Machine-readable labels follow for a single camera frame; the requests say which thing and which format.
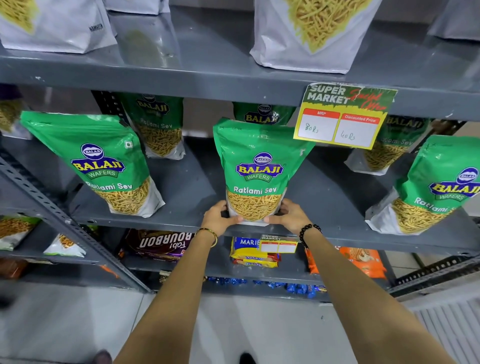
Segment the orange biscuit package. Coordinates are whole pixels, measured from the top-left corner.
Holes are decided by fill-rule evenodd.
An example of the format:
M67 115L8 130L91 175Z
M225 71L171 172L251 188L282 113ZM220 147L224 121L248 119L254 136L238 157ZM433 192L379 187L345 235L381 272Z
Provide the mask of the orange biscuit package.
M370 278L386 279L386 269L382 264L378 251L373 249L347 248L341 246L336 246L335 248ZM318 268L313 260L312 253L309 249L305 249L305 253L307 255L310 273L318 274Z

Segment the super market price tag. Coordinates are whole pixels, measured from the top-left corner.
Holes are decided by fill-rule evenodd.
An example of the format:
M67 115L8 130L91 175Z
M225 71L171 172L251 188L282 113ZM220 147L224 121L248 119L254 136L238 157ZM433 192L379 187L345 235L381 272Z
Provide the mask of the super market price tag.
M310 84L293 138L372 149L396 92L358 85Z

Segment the gold bangle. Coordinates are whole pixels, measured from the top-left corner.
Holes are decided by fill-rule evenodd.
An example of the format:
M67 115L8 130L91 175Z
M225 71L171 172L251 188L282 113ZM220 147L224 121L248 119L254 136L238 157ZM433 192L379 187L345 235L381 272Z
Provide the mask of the gold bangle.
M200 229L197 230L197 234L198 234L198 232L199 232L200 230L206 230L206 231L208 231L208 232L211 232L211 233L213 234L213 236L215 236L215 242L214 242L214 243L212 244L212 246L210 247L210 248L213 248L213 247L216 245L216 243L218 242L218 235L215 233L215 231L210 230L209 228L200 228Z

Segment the bracelet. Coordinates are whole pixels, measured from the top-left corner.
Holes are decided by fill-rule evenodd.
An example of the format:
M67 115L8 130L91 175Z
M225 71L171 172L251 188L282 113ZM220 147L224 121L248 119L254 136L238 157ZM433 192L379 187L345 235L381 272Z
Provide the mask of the bracelet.
M308 230L310 228L316 228L319 232L322 232L322 229L320 228L320 226L318 226L316 224L313 224L313 225L308 224L308 225L305 225L303 228L301 228L300 234L299 234L299 239L300 239L300 243L302 243L302 245L305 248L308 248L308 246L307 246L307 243L305 242L305 240L303 239L303 234L305 233L306 230Z
M211 232L211 233L213 234L213 236L215 236L215 242L214 242L214 243L212 244L212 246L210 247L210 248L213 248L213 247L216 245L216 243L218 242L218 235L215 233L215 231L210 230L209 228L200 228L200 229L197 230L196 234L198 234L198 232L199 232L200 230L206 230L206 231L208 231L208 232Z

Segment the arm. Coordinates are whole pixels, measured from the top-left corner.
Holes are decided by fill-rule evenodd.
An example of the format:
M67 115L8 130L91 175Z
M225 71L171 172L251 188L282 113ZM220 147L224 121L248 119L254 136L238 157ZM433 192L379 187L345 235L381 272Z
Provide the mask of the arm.
M311 224L288 199L280 211L285 215L266 217L265 222L282 224L297 235ZM455 363L410 311L345 259L322 233L310 228L303 238L359 363Z
M220 201L205 213L203 228L222 235L241 217L221 217L227 208ZM165 281L142 319L123 345L115 364L185 363L190 357L193 327L197 319L212 233L201 230Z

